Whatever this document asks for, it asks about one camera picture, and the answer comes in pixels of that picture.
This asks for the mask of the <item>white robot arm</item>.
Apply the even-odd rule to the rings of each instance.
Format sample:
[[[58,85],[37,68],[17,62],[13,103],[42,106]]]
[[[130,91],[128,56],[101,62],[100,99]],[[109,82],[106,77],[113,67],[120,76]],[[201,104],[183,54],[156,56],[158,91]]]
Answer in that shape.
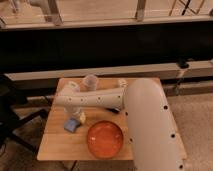
[[[125,87],[75,92],[65,85],[55,98],[57,105],[124,110],[137,171],[185,171],[176,128],[161,85],[139,78]]]

